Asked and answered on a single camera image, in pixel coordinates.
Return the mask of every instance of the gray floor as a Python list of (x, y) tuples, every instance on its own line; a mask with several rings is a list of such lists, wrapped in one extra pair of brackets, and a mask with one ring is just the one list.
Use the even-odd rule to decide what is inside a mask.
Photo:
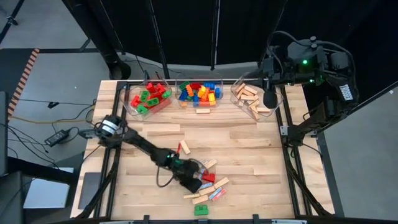
[[(29, 0), (17, 16), (20, 26), (12, 26), (1, 48), (79, 48), (86, 37), (69, 15), (61, 1)], [(134, 61), (132, 79), (143, 78)], [(153, 73), (162, 73), (153, 65), (142, 65)], [(229, 71), (232, 76), (244, 72)], [(91, 103), (96, 97), (101, 80), (108, 79), (108, 69), (99, 54), (40, 54), (22, 94), (25, 99)], [(398, 220), (398, 179), (394, 164), (398, 161), (395, 138), (398, 107), (396, 94), (388, 94), (325, 132), (338, 190), (347, 217), (381, 218)], [(50, 121), (72, 118), (82, 106), (58, 105), (48, 109), (45, 104), (20, 101), (14, 115), (29, 119)], [(12, 120), (10, 123), (39, 141), (49, 137), (49, 125), (29, 124)], [(58, 124), (57, 129), (72, 126), (86, 127), (84, 123)], [(78, 167), (86, 142), (80, 138), (53, 148), (48, 155), (63, 166)], [(10, 142), (19, 157), (48, 165), (35, 157), (19, 143)], [(42, 212), (33, 223), (64, 220), (68, 209)]]

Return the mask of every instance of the clear plastic bin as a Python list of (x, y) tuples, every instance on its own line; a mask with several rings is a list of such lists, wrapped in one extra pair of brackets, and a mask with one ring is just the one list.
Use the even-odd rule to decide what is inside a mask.
[[(254, 82), (256, 80), (254, 79), (244, 79), (244, 76), (241, 76), (236, 82), (232, 85), (231, 87), (231, 102), (235, 104), (237, 107), (241, 108), (244, 112), (246, 112), (251, 118), (255, 119), (257, 122), (264, 122), (268, 117), (270, 117), (272, 114), (274, 114), (274, 111), (280, 106), (280, 104), (283, 102), (283, 96), (279, 93), (267, 93), (267, 94), (275, 94), (277, 97), (277, 106), (275, 108), (267, 108), (263, 104), (263, 97), (264, 97), (264, 90), (262, 88), (259, 88), (257, 86), (251, 85), (251, 82)], [(236, 90), (243, 84), (245, 83), (247, 86), (249, 86), (252, 89), (255, 89), (257, 91), (257, 96), (259, 97), (259, 102), (260, 104), (256, 107), (258, 110), (262, 110), (262, 112), (258, 111), (255, 112), (249, 107), (249, 103), (246, 100), (241, 100), (238, 99), (238, 93)]]
[[(221, 99), (223, 98), (223, 79), (220, 75), (218, 74), (212, 74), (211, 76), (212, 78), (209, 79), (208, 76), (201, 78), (201, 76), (195, 76), (195, 78), (192, 77), (188, 77), (184, 74), (179, 74), (176, 79), (175, 79), (175, 98), (178, 101), (178, 104), (182, 107), (182, 108), (186, 108), (186, 107), (197, 107), (197, 108), (214, 108), (217, 107), (218, 105), (220, 105)], [(201, 101), (201, 99), (199, 99), (199, 102), (197, 104), (194, 104), (193, 102), (193, 98), (191, 100), (180, 100), (180, 96), (182, 94), (182, 89), (180, 88), (180, 85), (184, 84), (185, 82), (189, 82), (189, 84), (192, 83), (197, 83), (200, 84), (201, 86), (205, 86), (206, 83), (211, 83), (214, 84), (214, 90), (210, 90), (213, 91), (215, 93), (216, 89), (219, 88), (220, 89), (220, 95), (217, 98), (216, 94), (215, 94), (215, 103), (213, 105), (210, 104), (209, 101)]]
[[(163, 98), (162, 96), (160, 96), (159, 100), (159, 104), (152, 106), (152, 107), (148, 107), (148, 105), (146, 105), (147, 107), (147, 111), (140, 111), (138, 106), (133, 106), (132, 105), (132, 101), (134, 99), (135, 96), (139, 96), (141, 97), (141, 95), (143, 94), (144, 91), (148, 91), (146, 86), (152, 83), (153, 86), (156, 86), (158, 84), (161, 84), (165, 91), (169, 91), (170, 95), (167, 98)], [(132, 86), (130, 90), (127, 91), (127, 94), (125, 94), (126, 91), (122, 90), (120, 93), (120, 97), (119, 99), (122, 101), (123, 106), (125, 107), (125, 109), (127, 110), (127, 112), (129, 114), (131, 114), (131, 116), (138, 120), (138, 121), (143, 121), (147, 118), (149, 118), (150, 116), (152, 116), (153, 114), (155, 114), (156, 112), (160, 111), (161, 109), (165, 108), (166, 106), (168, 106), (169, 104), (171, 104), (172, 102), (172, 95), (173, 95), (173, 91), (171, 89), (171, 87), (169, 86), (169, 84), (167, 84), (167, 82), (165, 80), (146, 80), (144, 82), (142, 82), (139, 85), (136, 86)], [(139, 103), (142, 106), (145, 106), (145, 103), (140, 102)]]

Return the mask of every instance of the wooden table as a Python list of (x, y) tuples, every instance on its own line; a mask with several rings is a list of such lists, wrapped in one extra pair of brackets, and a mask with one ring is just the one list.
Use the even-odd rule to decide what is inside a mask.
[[(101, 82), (94, 122), (111, 114), (115, 89), (116, 81)], [(302, 87), (286, 86), (286, 92), (293, 122), (300, 123), (302, 115), (308, 112)], [(259, 214), (260, 218), (294, 217), (276, 116), (273, 114), (266, 122), (257, 123), (230, 102), (230, 95), (230, 86), (225, 85), (221, 105), (212, 108), (210, 114), (196, 114), (193, 108), (180, 108), (174, 99), (171, 105), (144, 122), (135, 121), (129, 115), (127, 121), (130, 127), (159, 147), (176, 150), (178, 142), (184, 139), (191, 154), (182, 153), (182, 158), (218, 161), (210, 172), (216, 173), (216, 180), (228, 177), (229, 183), (224, 186), (227, 192), (215, 202), (205, 202), (209, 215), (203, 218), (252, 218), (252, 214)], [(286, 124), (283, 105), (281, 112)], [(305, 138), (304, 143), (317, 147), (311, 138)], [(97, 140), (88, 141), (85, 156), (96, 147)], [(299, 150), (308, 188), (324, 208), (333, 213), (319, 154), (305, 146)], [(100, 148), (82, 165), (71, 217), (81, 212), (77, 207), (85, 173), (101, 172), (103, 156), (104, 148)], [(156, 169), (146, 154), (123, 145), (112, 220), (142, 220), (144, 215), (150, 215), (151, 220), (198, 218), (193, 215), (192, 201), (183, 199), (183, 195), (190, 192), (178, 182), (173, 181), (162, 189), (156, 186)], [(169, 172), (162, 170), (160, 183), (170, 177)], [(304, 213), (302, 194), (297, 186), (296, 189)], [(103, 197), (102, 215), (107, 198), (108, 191)]]

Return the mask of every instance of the green block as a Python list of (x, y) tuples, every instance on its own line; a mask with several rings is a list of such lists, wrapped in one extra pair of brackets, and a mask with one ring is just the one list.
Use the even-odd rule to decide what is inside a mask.
[(159, 99), (158, 98), (153, 98), (151, 100), (147, 101), (148, 106), (155, 106), (159, 104)]
[(208, 215), (209, 210), (207, 209), (207, 205), (196, 205), (195, 206), (195, 215)]
[(166, 98), (168, 98), (171, 94), (172, 94), (172, 92), (171, 92), (170, 90), (167, 90), (166, 92), (164, 92), (164, 93), (162, 94), (162, 98), (163, 98), (163, 99), (166, 99)]
[(188, 84), (189, 84), (188, 81), (183, 82), (183, 83), (179, 86), (180, 90), (184, 90), (185, 87), (186, 87), (186, 85), (188, 85)]
[(148, 92), (148, 91), (143, 91), (143, 92), (141, 93), (141, 96), (140, 96), (139, 100), (140, 100), (141, 102), (146, 102), (147, 99), (148, 99), (148, 96), (149, 96), (149, 92)]
[(148, 109), (145, 108), (144, 105), (138, 105), (138, 106), (137, 106), (137, 112), (140, 113), (140, 114), (143, 114), (143, 113), (148, 112)]

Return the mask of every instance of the plastic container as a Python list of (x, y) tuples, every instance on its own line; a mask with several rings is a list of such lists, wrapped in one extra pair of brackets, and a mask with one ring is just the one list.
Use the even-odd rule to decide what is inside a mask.
[[(267, 93), (267, 94), (274, 94), (277, 97), (277, 106), (275, 108), (267, 108), (263, 104), (263, 97), (264, 97), (264, 90), (262, 88), (259, 88), (257, 86), (254, 86), (252, 84), (255, 84), (257, 80), (255, 79), (244, 79), (244, 76), (241, 76), (236, 82), (232, 85), (231, 87), (231, 102), (235, 104), (237, 107), (241, 108), (244, 112), (246, 112), (251, 118), (256, 120), (257, 122), (264, 122), (268, 117), (270, 117), (272, 114), (274, 114), (274, 111), (280, 106), (280, 104), (283, 102), (283, 96), (279, 93)], [(257, 91), (257, 96), (259, 100), (259, 105), (256, 106), (256, 111), (252, 110), (249, 107), (249, 102), (252, 103), (253, 101), (246, 101), (246, 100), (241, 100), (238, 99), (238, 93), (236, 90), (243, 84), (245, 83), (246, 86), (254, 89)]]
[[(155, 88), (155, 92), (154, 93), (150, 93), (147, 90), (147, 85), (148, 84), (152, 84), (153, 87)], [(169, 91), (170, 95), (167, 98), (164, 98), (164, 96), (162, 96), (162, 91), (158, 91), (157, 89), (157, 85), (160, 84), (164, 87), (164, 91)], [(143, 103), (140, 101), (140, 105), (142, 106), (146, 106), (147, 111), (140, 111), (140, 108), (142, 108), (141, 106), (133, 106), (132, 101), (134, 99), (135, 96), (139, 96), (141, 97), (142, 94), (147, 91), (149, 94), (149, 97), (147, 99), (146, 102), (148, 102), (148, 100), (151, 100), (151, 96), (152, 99), (155, 98), (156, 93), (159, 93), (160, 96), (157, 97), (157, 99), (159, 100), (159, 104), (154, 105), (154, 106), (148, 106), (148, 103)], [(168, 106), (169, 104), (171, 104), (172, 102), (172, 95), (173, 95), (173, 91), (171, 89), (171, 87), (169, 86), (169, 84), (167, 84), (167, 82), (165, 80), (146, 80), (144, 82), (142, 82), (139, 85), (133, 86), (130, 90), (128, 90), (127, 92), (125, 90), (122, 90), (120, 93), (120, 97), (119, 99), (122, 101), (123, 106), (125, 107), (125, 109), (127, 110), (127, 112), (136, 120), (138, 121), (143, 121), (147, 118), (149, 118), (150, 116), (152, 116), (153, 114), (155, 114), (156, 112), (160, 111), (161, 109), (165, 108), (166, 106)]]
[[(212, 78), (209, 79), (208, 76), (207, 77), (203, 77), (201, 78), (201, 76), (195, 76), (195, 78), (192, 77), (188, 77), (184, 74), (179, 74), (176, 79), (175, 79), (175, 98), (178, 101), (178, 104), (182, 107), (182, 108), (186, 108), (186, 107), (196, 107), (196, 108), (214, 108), (217, 107), (218, 105), (220, 105), (221, 99), (223, 98), (224, 95), (224, 90), (223, 90), (223, 79), (220, 75), (217, 74), (212, 74), (211, 76)], [(193, 101), (193, 97), (190, 100), (189, 97), (187, 97), (185, 100), (181, 100), (180, 96), (183, 93), (183, 91), (186, 91), (186, 89), (184, 90), (184, 86), (185, 84), (200, 84), (200, 86), (207, 86), (209, 88), (210, 93), (213, 91), (214, 92), (214, 96), (215, 96), (215, 100), (213, 103), (211, 103), (210, 101), (201, 101), (201, 98), (199, 98), (198, 103), (195, 103)], [(198, 90), (195, 89), (195, 86), (192, 85), (193, 88), (193, 92), (194, 94), (198, 94)], [(219, 89), (220, 90), (220, 94), (219, 97), (216, 97), (216, 90)]]

